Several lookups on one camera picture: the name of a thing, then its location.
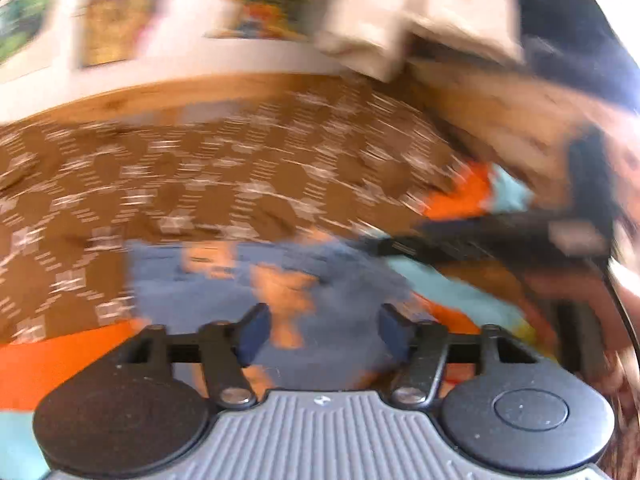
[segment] gray ribbed panel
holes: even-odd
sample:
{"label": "gray ribbed panel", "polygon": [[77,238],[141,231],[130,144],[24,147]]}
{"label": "gray ribbed panel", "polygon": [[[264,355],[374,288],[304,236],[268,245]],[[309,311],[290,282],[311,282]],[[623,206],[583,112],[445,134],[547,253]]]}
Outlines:
{"label": "gray ribbed panel", "polygon": [[[455,453],[426,415],[374,392],[271,392],[220,416],[201,446],[143,480],[508,480]],[[596,467],[556,478],[602,480]],[[77,480],[53,473],[49,480]]]}

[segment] black circular cover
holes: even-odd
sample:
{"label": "black circular cover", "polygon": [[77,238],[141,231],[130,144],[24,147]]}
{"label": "black circular cover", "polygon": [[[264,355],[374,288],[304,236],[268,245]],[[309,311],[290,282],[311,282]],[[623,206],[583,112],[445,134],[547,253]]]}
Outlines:
{"label": "black circular cover", "polygon": [[468,455],[525,474],[590,462],[614,424],[607,401],[553,363],[495,365],[445,397],[440,421]]}
{"label": "black circular cover", "polygon": [[204,400],[180,381],[120,375],[82,386],[53,391],[34,415],[34,434],[52,468],[130,478],[185,452],[207,423]]}

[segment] brown patterned tablecloth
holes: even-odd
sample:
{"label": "brown patterned tablecloth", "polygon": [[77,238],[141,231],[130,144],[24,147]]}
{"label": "brown patterned tablecloth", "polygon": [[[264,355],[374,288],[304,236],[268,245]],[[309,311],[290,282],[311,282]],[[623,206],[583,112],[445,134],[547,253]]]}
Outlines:
{"label": "brown patterned tablecloth", "polygon": [[131,316],[124,240],[388,232],[462,163],[419,112],[360,79],[207,124],[0,128],[0,343]]}

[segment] silver screw head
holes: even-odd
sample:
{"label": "silver screw head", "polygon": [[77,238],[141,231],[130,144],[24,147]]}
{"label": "silver screw head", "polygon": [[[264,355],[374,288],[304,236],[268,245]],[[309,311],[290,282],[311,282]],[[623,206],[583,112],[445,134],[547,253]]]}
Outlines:
{"label": "silver screw head", "polygon": [[422,390],[409,387],[398,388],[393,392],[392,397],[395,402],[399,402],[406,406],[421,404],[427,400],[427,395]]}
{"label": "silver screw head", "polygon": [[254,395],[244,388],[225,388],[220,393],[220,400],[230,406],[242,406],[254,400]]}

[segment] screw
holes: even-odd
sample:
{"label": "screw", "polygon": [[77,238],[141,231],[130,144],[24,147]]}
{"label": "screw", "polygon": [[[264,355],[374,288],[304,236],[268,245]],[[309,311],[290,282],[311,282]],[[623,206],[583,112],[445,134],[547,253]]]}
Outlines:
{"label": "screw", "polygon": [[398,388],[392,394],[395,402],[399,402],[400,404],[405,404],[407,406],[416,404],[421,404],[425,400],[427,400],[427,395],[418,388],[409,388],[404,386],[402,388]]}
{"label": "screw", "polygon": [[254,394],[244,388],[225,388],[220,393],[220,400],[231,406],[241,406],[254,400]]}

